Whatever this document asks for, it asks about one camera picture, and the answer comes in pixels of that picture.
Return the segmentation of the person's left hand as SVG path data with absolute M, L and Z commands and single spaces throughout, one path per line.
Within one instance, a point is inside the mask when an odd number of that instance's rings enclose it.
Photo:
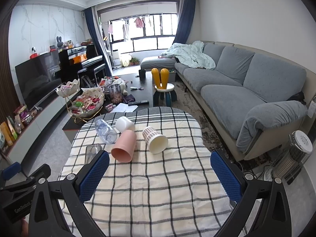
M 28 222 L 23 218 L 21 220 L 21 237 L 28 237 Z

